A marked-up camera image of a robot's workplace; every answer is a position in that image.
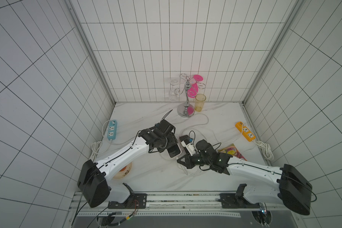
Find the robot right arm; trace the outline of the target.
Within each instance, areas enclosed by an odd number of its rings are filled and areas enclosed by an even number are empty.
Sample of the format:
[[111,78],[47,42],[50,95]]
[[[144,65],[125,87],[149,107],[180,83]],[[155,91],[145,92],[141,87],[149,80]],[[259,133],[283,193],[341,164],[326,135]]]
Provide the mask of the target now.
[[206,140],[193,144],[186,139],[181,141],[181,145],[186,154],[177,163],[185,168],[208,166],[209,171],[241,176],[254,182],[254,185],[242,183],[238,186],[235,193],[238,204],[282,204],[297,214],[310,214],[313,187],[292,165],[272,167],[245,161],[218,153]]

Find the phone pink case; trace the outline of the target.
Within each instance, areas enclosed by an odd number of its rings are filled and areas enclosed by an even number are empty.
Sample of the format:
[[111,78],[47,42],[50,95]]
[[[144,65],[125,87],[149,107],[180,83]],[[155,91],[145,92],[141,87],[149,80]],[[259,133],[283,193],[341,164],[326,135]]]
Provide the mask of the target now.
[[180,140],[180,144],[183,146],[183,147],[186,147],[188,144],[191,143],[191,139],[188,135],[183,135],[183,136],[180,136],[179,137],[179,140]]
[[181,154],[181,150],[178,144],[175,144],[167,149],[170,158],[175,158]]

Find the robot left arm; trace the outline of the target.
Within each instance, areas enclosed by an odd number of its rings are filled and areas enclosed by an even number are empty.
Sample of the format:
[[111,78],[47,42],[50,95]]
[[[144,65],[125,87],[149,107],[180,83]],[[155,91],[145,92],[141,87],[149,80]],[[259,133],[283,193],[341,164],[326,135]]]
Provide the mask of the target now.
[[124,167],[138,157],[149,154],[153,149],[162,153],[178,146],[175,126],[161,120],[155,126],[141,130],[135,139],[114,154],[94,162],[86,161],[81,169],[78,188],[90,208],[98,207],[106,201],[131,203],[133,190],[127,184],[110,186],[110,181]]

